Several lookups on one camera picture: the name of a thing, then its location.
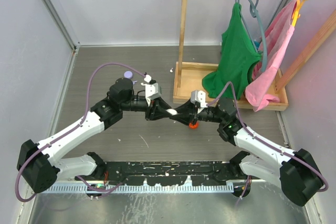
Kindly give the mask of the orange earbud charging case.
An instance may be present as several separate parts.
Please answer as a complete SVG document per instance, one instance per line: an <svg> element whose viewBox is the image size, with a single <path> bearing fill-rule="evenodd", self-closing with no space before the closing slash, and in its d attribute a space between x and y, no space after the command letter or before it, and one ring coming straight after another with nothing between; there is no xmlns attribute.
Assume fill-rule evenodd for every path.
<svg viewBox="0 0 336 224"><path fill-rule="evenodd" d="M195 124L192 124L192 123L189 124L189 128L191 128L191 129L196 129L196 128L198 128L198 126L199 126L198 122L196 122Z"/></svg>

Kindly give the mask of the white round charging case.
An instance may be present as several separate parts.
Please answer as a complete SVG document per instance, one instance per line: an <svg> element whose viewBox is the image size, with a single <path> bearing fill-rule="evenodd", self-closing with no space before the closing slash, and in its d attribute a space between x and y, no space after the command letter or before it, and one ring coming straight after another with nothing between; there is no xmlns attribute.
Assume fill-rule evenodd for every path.
<svg viewBox="0 0 336 224"><path fill-rule="evenodd" d="M170 113L171 115L177 115L178 112L175 109L167 109L166 110L168 113Z"/></svg>

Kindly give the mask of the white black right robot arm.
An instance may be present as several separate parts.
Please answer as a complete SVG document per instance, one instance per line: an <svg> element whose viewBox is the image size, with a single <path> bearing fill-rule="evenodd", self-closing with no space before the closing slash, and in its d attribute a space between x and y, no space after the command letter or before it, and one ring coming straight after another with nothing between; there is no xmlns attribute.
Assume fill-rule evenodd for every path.
<svg viewBox="0 0 336 224"><path fill-rule="evenodd" d="M198 102L187 101L169 112L173 120L186 125L198 121L218 123L219 136L242 148L230 161L230 172L237 179L245 175L263 179L279 187L298 206L304 206L317 192L328 189L308 151L283 147L253 131L240 120L231 99L221 98L215 107L205 108Z"/></svg>

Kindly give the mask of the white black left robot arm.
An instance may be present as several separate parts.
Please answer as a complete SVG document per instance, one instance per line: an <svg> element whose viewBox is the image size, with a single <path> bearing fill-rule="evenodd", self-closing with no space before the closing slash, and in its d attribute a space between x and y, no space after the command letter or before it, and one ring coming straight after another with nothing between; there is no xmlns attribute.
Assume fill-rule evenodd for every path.
<svg viewBox="0 0 336 224"><path fill-rule="evenodd" d="M144 96L134 94L130 79L119 78L107 92L106 98L92 106L84 116L62 131L34 143L25 141L17 163L18 178L23 178L34 193L50 188L61 178L89 176L101 179L105 163L96 153L77 158L64 156L73 148L116 124L124 111L143 112L148 121L177 115L161 98L161 88L153 80L145 80Z"/></svg>

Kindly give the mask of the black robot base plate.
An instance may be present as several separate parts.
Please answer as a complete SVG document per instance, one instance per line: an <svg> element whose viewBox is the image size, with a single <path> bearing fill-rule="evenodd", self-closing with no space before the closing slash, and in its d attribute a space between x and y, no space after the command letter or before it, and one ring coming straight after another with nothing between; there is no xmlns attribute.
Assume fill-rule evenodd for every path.
<svg viewBox="0 0 336 224"><path fill-rule="evenodd" d="M228 180L245 180L247 175L228 162L107 162L99 176L83 176L86 181L106 179L110 185L182 186L190 178L192 186L226 185Z"/></svg>

